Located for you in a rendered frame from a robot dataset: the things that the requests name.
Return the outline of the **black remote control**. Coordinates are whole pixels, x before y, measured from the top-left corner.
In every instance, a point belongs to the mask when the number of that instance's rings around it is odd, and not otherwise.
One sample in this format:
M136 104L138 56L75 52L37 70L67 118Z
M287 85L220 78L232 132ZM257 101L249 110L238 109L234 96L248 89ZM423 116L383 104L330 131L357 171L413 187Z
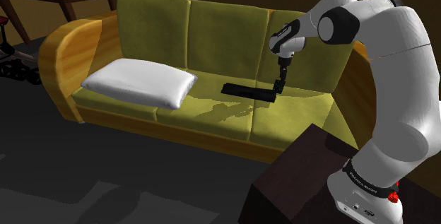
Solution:
M276 100L276 92L274 90L241 86L233 83L225 83L221 93L265 102L275 102Z

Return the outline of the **white pillow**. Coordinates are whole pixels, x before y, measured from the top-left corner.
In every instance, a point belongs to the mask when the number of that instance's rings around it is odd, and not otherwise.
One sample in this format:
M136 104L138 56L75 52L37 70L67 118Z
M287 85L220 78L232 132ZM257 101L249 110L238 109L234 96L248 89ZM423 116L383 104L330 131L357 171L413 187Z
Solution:
M165 64L121 58L89 75L81 86L116 100L177 110L197 80Z

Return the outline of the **yellow-green sofa with wooden frame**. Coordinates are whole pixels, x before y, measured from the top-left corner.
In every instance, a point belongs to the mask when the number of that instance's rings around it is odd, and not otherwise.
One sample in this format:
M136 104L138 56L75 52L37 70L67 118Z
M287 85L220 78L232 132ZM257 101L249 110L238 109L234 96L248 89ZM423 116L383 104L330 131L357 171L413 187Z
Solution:
M226 95L236 83L271 88L278 77L269 38L296 11L198 0L117 0L117 10L71 21L47 36L38 66L61 115L266 163L314 124L354 148L372 136L375 86L359 44L307 39L275 102ZM176 110L123 102L88 90L87 78L167 85L196 76Z

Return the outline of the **dark robot stand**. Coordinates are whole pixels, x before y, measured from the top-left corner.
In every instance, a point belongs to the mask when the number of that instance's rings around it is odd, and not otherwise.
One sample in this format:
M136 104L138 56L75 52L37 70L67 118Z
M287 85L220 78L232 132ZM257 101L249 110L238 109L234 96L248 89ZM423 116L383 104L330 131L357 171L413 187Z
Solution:
M340 212L328 176L357 149L311 124L251 184L239 224L358 224Z

